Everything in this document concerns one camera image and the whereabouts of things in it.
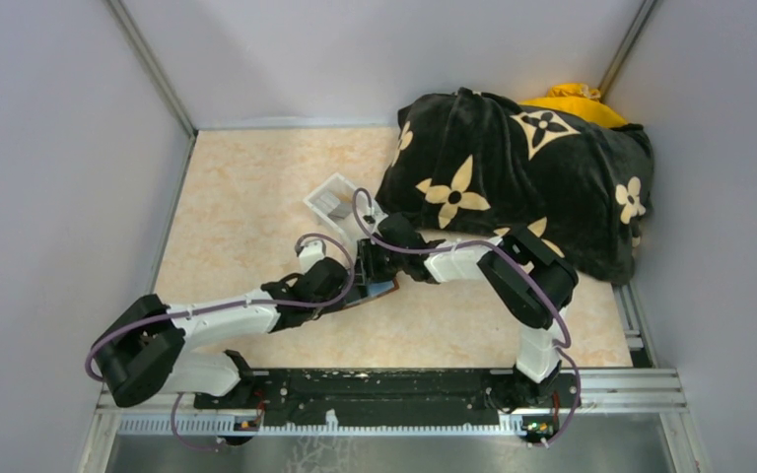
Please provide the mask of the brown leather card holder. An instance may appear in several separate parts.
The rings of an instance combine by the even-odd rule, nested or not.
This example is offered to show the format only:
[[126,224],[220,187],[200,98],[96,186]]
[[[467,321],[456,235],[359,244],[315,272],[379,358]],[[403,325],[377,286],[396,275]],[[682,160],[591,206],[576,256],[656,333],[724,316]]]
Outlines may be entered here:
[[399,289],[396,278],[384,282],[356,282],[344,298],[344,309],[368,304]]

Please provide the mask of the white translucent plastic card box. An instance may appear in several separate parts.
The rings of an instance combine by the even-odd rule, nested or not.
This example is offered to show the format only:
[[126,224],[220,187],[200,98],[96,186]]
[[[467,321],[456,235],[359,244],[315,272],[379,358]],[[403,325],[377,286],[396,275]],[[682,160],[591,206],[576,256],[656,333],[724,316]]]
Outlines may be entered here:
[[355,215],[361,218],[369,208],[382,210],[375,198],[368,201],[363,193],[353,200],[356,190],[352,181],[336,172],[303,199],[317,221],[331,231],[352,256],[357,253],[358,242],[368,237],[356,222]]

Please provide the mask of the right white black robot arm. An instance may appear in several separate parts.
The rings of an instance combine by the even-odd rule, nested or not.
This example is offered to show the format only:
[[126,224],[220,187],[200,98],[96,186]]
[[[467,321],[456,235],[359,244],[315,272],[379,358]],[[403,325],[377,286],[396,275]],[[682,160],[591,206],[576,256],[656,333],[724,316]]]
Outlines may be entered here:
[[403,272],[428,284],[484,281],[521,323],[516,395],[542,405],[554,392],[560,350],[571,344],[564,320],[579,283],[573,266],[527,228],[486,240],[426,241],[404,217],[357,215],[365,236],[359,263],[369,281]]

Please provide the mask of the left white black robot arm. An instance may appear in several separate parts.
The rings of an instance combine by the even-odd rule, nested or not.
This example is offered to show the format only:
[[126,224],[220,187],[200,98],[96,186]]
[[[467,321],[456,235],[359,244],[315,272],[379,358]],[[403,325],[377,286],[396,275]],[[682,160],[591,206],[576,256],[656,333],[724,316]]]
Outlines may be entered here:
[[165,304],[155,295],[133,303],[91,347],[87,373],[106,384],[116,406],[139,405],[157,394],[220,397],[248,405],[256,382],[234,352],[206,354],[206,346],[246,335],[297,328],[338,310],[355,282],[353,271],[324,257],[234,299],[206,304]]

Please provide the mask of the black floral plush blanket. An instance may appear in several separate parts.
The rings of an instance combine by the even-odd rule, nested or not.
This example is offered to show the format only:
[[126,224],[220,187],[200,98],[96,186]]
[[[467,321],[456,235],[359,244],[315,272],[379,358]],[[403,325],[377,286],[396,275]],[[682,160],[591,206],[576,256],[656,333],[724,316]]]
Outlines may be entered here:
[[633,278],[653,207],[643,126],[604,127],[465,88],[423,95],[397,120],[397,149],[375,194],[385,212],[482,237],[528,229],[595,279]]

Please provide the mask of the yellow cloth bundle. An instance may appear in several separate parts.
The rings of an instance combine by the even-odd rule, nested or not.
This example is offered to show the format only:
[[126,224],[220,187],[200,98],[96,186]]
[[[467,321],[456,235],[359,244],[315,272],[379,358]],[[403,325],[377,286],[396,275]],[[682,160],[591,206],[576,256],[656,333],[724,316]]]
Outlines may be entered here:
[[621,127],[629,123],[601,99],[600,90],[588,84],[565,83],[551,87],[543,97],[520,101],[519,104],[567,112],[605,128]]

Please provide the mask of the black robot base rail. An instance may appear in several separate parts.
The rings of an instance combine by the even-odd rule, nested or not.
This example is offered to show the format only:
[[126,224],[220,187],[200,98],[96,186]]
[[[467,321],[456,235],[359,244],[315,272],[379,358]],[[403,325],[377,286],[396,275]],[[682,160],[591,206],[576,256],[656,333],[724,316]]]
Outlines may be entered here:
[[267,369],[241,366],[240,383],[217,397],[198,394],[201,410],[249,409],[265,427],[494,426],[518,409],[550,410],[557,419],[576,405],[576,378],[554,371],[539,384],[509,369]]

